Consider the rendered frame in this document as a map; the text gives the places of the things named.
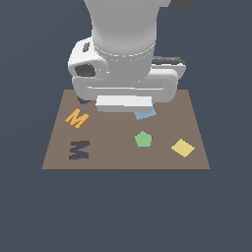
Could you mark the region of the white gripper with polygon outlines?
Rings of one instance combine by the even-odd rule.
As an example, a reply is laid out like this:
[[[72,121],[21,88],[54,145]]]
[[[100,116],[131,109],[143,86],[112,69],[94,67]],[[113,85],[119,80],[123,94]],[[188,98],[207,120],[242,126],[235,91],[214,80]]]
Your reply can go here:
[[[77,96],[96,100],[96,108],[103,112],[150,113],[153,102],[169,102],[176,93],[178,81],[186,70],[179,57],[154,56],[149,74],[141,81],[127,84],[121,80],[110,82],[106,60],[95,51],[91,37],[80,40],[72,49],[68,70]]]

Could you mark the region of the brown slotted board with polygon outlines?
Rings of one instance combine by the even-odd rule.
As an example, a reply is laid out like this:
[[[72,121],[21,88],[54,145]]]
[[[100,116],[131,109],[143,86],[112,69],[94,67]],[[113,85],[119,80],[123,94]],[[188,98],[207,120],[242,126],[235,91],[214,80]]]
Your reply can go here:
[[[79,108],[90,116],[77,130],[65,119]],[[170,102],[155,103],[156,116],[137,120],[133,113],[108,113],[90,101],[81,104],[73,90],[63,93],[42,168],[80,169],[175,169],[210,168],[189,93],[176,92]],[[150,134],[149,147],[138,147],[135,136]],[[171,147],[183,139],[195,150],[183,157]]]

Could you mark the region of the blue square block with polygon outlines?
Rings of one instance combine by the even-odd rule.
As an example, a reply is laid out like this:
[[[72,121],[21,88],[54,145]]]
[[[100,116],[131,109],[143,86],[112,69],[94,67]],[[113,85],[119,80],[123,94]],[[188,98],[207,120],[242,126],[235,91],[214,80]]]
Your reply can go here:
[[[158,115],[154,107],[152,107],[152,110],[149,113],[134,112],[134,114],[137,120],[146,119]]]

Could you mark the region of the green pentagon block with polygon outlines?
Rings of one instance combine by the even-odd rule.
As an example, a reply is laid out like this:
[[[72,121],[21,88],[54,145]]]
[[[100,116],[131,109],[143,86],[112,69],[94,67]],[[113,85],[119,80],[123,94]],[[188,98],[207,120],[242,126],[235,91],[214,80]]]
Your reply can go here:
[[[135,141],[138,147],[149,147],[152,143],[152,138],[150,134],[142,131],[135,136]]]

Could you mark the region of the orange letter M block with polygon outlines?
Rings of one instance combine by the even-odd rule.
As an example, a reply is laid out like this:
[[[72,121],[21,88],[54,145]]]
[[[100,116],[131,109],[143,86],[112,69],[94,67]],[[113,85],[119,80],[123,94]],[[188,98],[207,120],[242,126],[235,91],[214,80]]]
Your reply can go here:
[[[90,116],[88,114],[83,114],[79,108],[76,108],[74,112],[72,112],[65,121],[76,128],[77,130],[81,130],[90,120]]]

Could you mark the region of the yellow diamond block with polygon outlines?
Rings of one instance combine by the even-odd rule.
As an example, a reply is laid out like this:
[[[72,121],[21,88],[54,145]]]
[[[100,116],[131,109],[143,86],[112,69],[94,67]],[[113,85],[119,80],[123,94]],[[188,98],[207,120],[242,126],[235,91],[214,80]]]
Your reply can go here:
[[[184,141],[183,139],[179,139],[172,147],[171,149],[184,158],[187,158],[194,150],[195,148],[191,146],[189,143]]]

